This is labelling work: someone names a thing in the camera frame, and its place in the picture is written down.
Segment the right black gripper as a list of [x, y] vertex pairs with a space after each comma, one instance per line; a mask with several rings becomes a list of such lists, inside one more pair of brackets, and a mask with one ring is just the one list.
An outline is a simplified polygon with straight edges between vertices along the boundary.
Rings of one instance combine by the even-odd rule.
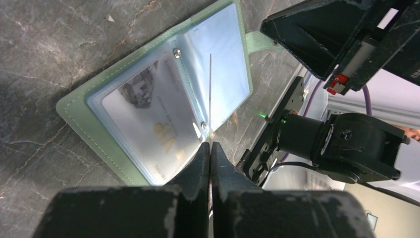
[[335, 95], [359, 91], [380, 70], [420, 84], [420, 2], [376, 0], [359, 37], [342, 56], [365, 13], [353, 0], [305, 0], [262, 21], [260, 31], [279, 43]]

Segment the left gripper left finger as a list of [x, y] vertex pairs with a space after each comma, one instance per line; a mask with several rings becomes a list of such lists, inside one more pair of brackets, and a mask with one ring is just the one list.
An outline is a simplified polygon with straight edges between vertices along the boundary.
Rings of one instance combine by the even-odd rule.
[[36, 238], [206, 238], [210, 145], [162, 186], [73, 187], [56, 194]]

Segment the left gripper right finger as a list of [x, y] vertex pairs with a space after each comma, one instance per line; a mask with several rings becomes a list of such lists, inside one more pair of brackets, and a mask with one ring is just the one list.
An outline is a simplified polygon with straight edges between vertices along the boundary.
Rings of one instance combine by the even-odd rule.
[[371, 238], [361, 204], [343, 191], [266, 191], [211, 146], [216, 238]]

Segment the green card holder wallet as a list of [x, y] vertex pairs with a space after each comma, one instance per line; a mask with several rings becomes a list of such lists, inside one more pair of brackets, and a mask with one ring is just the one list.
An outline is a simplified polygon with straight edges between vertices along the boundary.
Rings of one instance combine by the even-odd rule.
[[249, 55], [279, 44], [218, 0], [60, 99], [58, 114], [127, 184], [162, 185], [253, 92]]

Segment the silver VIP card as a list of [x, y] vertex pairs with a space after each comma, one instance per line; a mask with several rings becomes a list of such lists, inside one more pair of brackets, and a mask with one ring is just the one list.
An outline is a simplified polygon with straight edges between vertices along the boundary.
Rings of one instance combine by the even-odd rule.
[[169, 53], [125, 73], [102, 106], [110, 131], [151, 184], [171, 180], [203, 140]]

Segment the thin card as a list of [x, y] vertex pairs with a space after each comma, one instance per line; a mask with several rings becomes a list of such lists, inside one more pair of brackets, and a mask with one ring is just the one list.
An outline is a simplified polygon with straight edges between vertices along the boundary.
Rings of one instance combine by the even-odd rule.
[[[209, 61], [209, 145], [210, 145], [210, 172], [211, 172], [211, 152], [212, 152], [212, 141], [213, 141], [213, 132], [212, 132], [212, 53], [210, 53]], [[210, 177], [209, 183], [209, 219], [213, 215], [213, 201], [212, 201], [212, 183]]]

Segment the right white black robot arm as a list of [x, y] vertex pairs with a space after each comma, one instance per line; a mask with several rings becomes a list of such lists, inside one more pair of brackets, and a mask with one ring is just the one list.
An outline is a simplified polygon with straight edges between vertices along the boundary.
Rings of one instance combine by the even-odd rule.
[[[268, 16], [260, 31], [279, 43], [330, 94], [361, 90], [381, 69], [420, 83], [417, 0], [305, 0]], [[310, 169], [346, 183], [397, 180], [399, 147], [407, 136], [359, 113], [326, 122], [288, 114], [277, 146], [308, 159]]]

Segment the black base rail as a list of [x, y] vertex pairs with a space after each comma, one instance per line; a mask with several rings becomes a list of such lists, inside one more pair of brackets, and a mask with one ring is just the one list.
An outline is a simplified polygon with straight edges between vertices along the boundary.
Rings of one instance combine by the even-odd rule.
[[297, 76], [271, 116], [264, 116], [267, 125], [257, 137], [252, 149], [246, 149], [236, 167], [249, 180], [262, 186], [268, 171], [279, 159], [277, 153], [280, 129], [289, 114], [297, 114], [305, 100], [304, 78]]

